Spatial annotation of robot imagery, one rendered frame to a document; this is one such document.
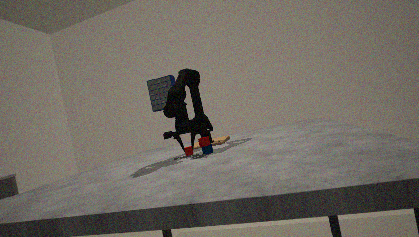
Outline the red cube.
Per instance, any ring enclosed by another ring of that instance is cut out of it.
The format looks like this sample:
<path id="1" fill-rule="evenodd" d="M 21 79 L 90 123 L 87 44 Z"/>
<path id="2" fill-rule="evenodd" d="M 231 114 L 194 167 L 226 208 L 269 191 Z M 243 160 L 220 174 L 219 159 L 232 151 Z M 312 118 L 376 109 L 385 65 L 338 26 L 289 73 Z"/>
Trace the red cube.
<path id="1" fill-rule="evenodd" d="M 192 154 L 193 154 L 193 149 L 192 149 L 192 146 L 190 146 L 190 147 L 185 147 L 184 149 L 185 149 L 186 156 L 188 156 L 188 155 L 192 155 Z"/>
<path id="2" fill-rule="evenodd" d="M 208 146 L 210 144 L 209 137 L 202 137 L 198 139 L 200 147 Z"/>

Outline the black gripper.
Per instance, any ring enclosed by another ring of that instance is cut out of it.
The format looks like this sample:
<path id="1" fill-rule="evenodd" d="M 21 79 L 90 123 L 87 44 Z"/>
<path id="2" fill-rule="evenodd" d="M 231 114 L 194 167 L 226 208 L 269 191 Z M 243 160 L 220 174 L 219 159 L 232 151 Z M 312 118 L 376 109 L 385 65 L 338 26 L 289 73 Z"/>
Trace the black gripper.
<path id="1" fill-rule="evenodd" d="M 179 121 L 183 121 L 183 118 L 186 118 L 187 121 L 189 120 L 188 115 L 176 117 L 175 120 L 178 119 Z M 197 125 L 195 128 L 191 128 L 191 132 L 190 133 L 191 133 L 191 146 L 192 146 L 192 149 L 194 148 L 194 140 L 195 140 L 195 136 L 197 135 L 197 131 L 201 132 L 201 131 L 206 131 L 206 130 L 207 129 L 206 129 L 206 126 L 204 124 Z M 169 132 L 165 132 L 163 134 L 163 137 L 164 137 L 164 139 L 169 139 L 169 138 L 171 138 L 173 136 L 174 139 L 176 139 L 180 143 L 181 147 L 183 148 L 183 150 L 185 152 L 185 149 L 184 149 L 184 146 L 183 146 L 183 143 L 182 143 L 182 140 L 181 140 L 180 135 L 181 134 L 179 134 L 178 131 L 176 131 L 176 132 L 169 131 Z"/>

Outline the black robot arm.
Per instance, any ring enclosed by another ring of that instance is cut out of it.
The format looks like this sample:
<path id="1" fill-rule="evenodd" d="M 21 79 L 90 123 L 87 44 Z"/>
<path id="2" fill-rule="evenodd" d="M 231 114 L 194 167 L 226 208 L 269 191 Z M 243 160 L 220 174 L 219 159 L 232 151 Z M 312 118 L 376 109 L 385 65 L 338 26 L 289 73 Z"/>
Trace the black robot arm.
<path id="1" fill-rule="evenodd" d="M 200 134 L 202 137 L 209 137 L 209 142 L 213 143 L 211 137 L 211 131 L 213 131 L 213 126 L 210 123 L 208 117 L 204 114 L 202 102 L 199 93 L 199 83 L 200 83 L 200 74 L 196 70 L 183 69 L 178 72 L 178 77 L 175 82 L 175 85 L 171 87 L 168 91 L 166 105 L 164 106 L 163 113 L 167 118 L 180 117 L 188 115 L 186 103 L 184 102 L 186 98 L 185 86 L 187 85 L 190 89 L 190 94 L 192 98 L 193 108 L 195 116 L 192 120 L 183 118 L 183 121 L 175 120 L 175 129 L 179 134 L 191 132 L 191 128 L 195 128 L 197 125 L 204 124 L 206 126 L 206 131 L 197 131 L 197 134 Z"/>

